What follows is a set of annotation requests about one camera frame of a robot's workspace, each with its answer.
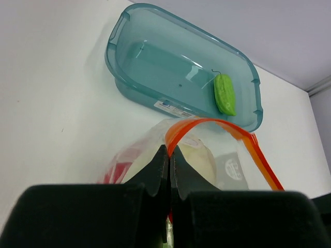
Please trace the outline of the red fake food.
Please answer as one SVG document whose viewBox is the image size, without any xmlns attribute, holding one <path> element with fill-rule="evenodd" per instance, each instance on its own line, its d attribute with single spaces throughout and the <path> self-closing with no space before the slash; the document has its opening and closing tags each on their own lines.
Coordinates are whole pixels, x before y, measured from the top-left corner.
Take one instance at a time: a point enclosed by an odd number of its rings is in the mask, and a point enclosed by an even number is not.
<svg viewBox="0 0 331 248">
<path fill-rule="evenodd" d="M 121 183 L 124 176 L 130 169 L 132 162 L 112 161 L 109 170 L 106 172 L 102 183 L 103 184 L 118 184 Z"/>
</svg>

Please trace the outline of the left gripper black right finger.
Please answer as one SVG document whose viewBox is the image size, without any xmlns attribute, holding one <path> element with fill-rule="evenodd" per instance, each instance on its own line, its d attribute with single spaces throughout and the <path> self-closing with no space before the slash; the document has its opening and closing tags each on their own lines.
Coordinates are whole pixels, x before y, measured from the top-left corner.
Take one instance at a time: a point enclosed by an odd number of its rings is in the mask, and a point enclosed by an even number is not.
<svg viewBox="0 0 331 248">
<path fill-rule="evenodd" d="M 222 191 L 185 160 L 170 157 L 175 247 L 330 247 L 307 196 L 288 191 Z"/>
</svg>

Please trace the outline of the pale green fake cabbage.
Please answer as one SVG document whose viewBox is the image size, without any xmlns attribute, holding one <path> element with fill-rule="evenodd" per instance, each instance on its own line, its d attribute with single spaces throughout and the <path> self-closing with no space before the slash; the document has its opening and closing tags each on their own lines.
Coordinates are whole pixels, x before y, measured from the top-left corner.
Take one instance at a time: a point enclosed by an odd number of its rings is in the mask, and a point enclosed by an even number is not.
<svg viewBox="0 0 331 248">
<path fill-rule="evenodd" d="M 151 162 L 160 146 L 160 144 L 154 145 L 142 152 L 142 154 L 135 159 L 121 183 L 125 183 L 130 180 L 149 162 Z M 179 148 L 187 163 L 192 168 L 194 168 L 204 179 L 215 186 L 216 162 L 211 151 L 204 145 L 193 147 L 182 142 L 179 143 Z"/>
</svg>

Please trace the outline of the green fake vegetable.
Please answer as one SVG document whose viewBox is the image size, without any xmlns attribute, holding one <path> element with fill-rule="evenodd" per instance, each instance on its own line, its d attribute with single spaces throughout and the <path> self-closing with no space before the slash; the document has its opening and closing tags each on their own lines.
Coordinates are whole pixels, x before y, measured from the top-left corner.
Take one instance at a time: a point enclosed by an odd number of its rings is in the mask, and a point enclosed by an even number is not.
<svg viewBox="0 0 331 248">
<path fill-rule="evenodd" d="M 228 115 L 236 116 L 236 97 L 231 78 L 220 71 L 212 70 L 217 73 L 213 80 L 214 97 L 219 111 Z"/>
</svg>

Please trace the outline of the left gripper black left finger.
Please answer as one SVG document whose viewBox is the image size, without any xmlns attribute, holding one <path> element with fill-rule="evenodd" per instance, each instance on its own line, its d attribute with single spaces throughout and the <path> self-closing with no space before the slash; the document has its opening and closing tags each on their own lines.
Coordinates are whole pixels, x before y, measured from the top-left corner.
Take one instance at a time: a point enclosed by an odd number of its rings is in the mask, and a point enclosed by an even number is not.
<svg viewBox="0 0 331 248">
<path fill-rule="evenodd" d="M 161 145 L 123 184 L 49 184 L 26 189 L 1 247 L 162 247 L 167 241 L 169 159 Z"/>
</svg>

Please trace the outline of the clear zip bag orange seal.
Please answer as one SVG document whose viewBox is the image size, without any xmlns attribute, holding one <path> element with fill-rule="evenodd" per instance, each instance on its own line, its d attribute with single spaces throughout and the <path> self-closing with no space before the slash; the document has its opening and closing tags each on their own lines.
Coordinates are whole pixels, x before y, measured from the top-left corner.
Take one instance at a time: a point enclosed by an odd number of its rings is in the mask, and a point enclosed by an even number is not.
<svg viewBox="0 0 331 248">
<path fill-rule="evenodd" d="M 128 182 L 152 161 L 160 146 L 166 157 L 179 150 L 174 171 L 187 165 L 194 173 L 222 191 L 284 188 L 268 164 L 254 133 L 215 118 L 164 119 L 137 140 L 123 147 L 111 160 L 103 184 Z"/>
</svg>

